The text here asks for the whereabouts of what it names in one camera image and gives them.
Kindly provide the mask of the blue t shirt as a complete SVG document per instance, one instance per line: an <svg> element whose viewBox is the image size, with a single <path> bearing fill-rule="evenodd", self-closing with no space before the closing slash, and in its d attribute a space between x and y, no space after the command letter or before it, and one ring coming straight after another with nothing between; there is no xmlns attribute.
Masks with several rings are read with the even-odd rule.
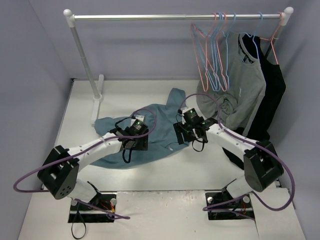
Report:
<svg viewBox="0 0 320 240"><path fill-rule="evenodd" d="M184 90L172 88L166 104L153 103L145 106L151 112L142 110L138 114L144 116L144 122L151 129L156 122L155 129L148 135L148 150L133 151L130 163L125 163L122 153L107 155L92 163L93 166L106 169L132 169L139 165L151 163L189 146L189 143L178 144L173 124L180 120L177 116L178 108L186 98Z"/></svg>

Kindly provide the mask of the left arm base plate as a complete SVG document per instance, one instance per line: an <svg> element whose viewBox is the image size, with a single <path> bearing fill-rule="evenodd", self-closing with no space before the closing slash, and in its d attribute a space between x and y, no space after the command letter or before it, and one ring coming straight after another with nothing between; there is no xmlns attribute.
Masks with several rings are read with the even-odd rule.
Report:
<svg viewBox="0 0 320 240"><path fill-rule="evenodd" d="M102 203L98 203L96 206L111 212L116 209L115 205L110 203L112 199L117 199L116 192L103 192L101 196ZM68 223L113 223L114 221L114 216L107 216L105 212L82 203L70 205L69 208Z"/></svg>

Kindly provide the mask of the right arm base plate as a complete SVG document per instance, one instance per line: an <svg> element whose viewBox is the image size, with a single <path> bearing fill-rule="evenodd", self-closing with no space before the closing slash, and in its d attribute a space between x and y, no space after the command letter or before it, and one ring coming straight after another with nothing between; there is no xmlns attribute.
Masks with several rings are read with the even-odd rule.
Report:
<svg viewBox="0 0 320 240"><path fill-rule="evenodd" d="M207 191L205 192L205 200L208 207L206 212L209 221L255 220L255 213L249 195L221 204L229 201L230 198L221 191Z"/></svg>

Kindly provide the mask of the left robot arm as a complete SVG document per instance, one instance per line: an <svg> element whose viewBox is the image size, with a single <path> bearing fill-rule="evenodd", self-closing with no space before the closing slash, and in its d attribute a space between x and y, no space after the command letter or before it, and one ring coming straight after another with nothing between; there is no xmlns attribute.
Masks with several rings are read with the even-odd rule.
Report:
<svg viewBox="0 0 320 240"><path fill-rule="evenodd" d="M101 192L89 181L82 181L78 173L95 161L119 152L146 151L148 126L135 119L131 126L115 127L102 137L72 148L54 147L44 161L48 167L40 170L37 177L56 200L71 198L80 200L89 210L96 209Z"/></svg>

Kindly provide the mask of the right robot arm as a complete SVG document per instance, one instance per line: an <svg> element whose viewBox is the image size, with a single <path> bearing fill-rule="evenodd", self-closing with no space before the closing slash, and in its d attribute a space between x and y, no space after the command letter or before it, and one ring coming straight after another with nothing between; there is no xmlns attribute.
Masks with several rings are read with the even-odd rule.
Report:
<svg viewBox="0 0 320 240"><path fill-rule="evenodd" d="M261 193L284 173L277 159L258 148L261 146L276 154L269 141L245 139L234 132L232 134L235 137L232 137L214 118L204 119L194 108L185 107L177 112L181 120L173 127L180 145L199 142L204 147L206 144L217 144L243 163L243 176L227 184L221 191L221 200L225 205L233 206L240 196L252 191Z"/></svg>

